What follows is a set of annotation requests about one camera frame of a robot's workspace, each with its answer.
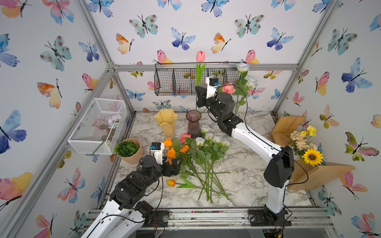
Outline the pink rose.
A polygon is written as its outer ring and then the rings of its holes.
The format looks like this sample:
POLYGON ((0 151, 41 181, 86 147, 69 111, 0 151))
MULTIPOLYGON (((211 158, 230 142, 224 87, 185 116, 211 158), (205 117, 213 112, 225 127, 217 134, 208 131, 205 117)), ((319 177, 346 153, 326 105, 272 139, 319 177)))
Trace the pink rose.
POLYGON ((233 94, 235 92, 232 84, 224 86, 210 86, 206 88, 204 105, 214 116, 220 117, 221 114, 228 115, 233 113, 235 101, 233 94))

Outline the pink tulip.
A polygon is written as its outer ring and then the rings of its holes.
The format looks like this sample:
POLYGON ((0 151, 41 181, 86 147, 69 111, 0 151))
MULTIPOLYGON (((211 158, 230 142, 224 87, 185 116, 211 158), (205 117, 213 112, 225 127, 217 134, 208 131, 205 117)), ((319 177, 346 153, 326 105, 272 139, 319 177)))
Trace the pink tulip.
POLYGON ((196 87, 198 87, 201 82, 201 78, 206 66, 206 64, 203 63, 205 61, 205 52, 197 52, 196 61, 198 62, 198 64, 196 65, 196 87))

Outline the pink rose pair stem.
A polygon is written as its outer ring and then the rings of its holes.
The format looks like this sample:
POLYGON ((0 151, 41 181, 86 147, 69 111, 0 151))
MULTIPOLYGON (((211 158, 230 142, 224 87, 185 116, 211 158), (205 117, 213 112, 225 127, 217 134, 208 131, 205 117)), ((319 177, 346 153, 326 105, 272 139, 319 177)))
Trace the pink rose pair stem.
POLYGON ((192 142, 192 138, 191 138, 191 134, 183 134, 181 137, 180 137, 180 142, 182 144, 191 144, 192 142))

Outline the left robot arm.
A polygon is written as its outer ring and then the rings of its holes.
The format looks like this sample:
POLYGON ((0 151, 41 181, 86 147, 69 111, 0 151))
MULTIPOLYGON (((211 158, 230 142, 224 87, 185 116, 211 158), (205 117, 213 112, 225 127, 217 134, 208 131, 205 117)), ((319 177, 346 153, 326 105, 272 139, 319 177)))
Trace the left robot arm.
POLYGON ((180 173, 183 158, 172 159, 172 164, 157 163, 152 155, 143 156, 137 169, 119 182, 83 238, 128 238, 144 225, 155 220, 156 209, 143 200, 146 189, 163 177, 180 173))

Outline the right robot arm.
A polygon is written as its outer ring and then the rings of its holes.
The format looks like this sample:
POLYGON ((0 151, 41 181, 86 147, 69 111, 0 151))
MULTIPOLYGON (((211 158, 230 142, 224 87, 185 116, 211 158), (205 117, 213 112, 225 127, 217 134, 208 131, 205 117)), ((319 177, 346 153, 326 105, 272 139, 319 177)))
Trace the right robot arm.
POLYGON ((215 117, 218 127, 254 150, 266 162, 264 178, 268 183, 266 210, 280 214, 284 206, 284 196, 294 172, 293 149, 281 147, 261 136, 246 122, 233 113, 234 100, 229 93, 217 94, 217 86, 195 87, 197 107, 206 107, 215 117))

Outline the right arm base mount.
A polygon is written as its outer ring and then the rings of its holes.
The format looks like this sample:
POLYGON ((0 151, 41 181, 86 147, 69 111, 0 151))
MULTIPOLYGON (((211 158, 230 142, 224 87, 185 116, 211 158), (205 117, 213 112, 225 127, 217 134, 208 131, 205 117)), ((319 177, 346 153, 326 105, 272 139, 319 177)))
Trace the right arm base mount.
POLYGON ((252 227, 291 226, 291 221, 286 219, 287 214, 288 212, 285 208, 275 214, 264 206, 262 209, 249 210, 248 219, 252 227))

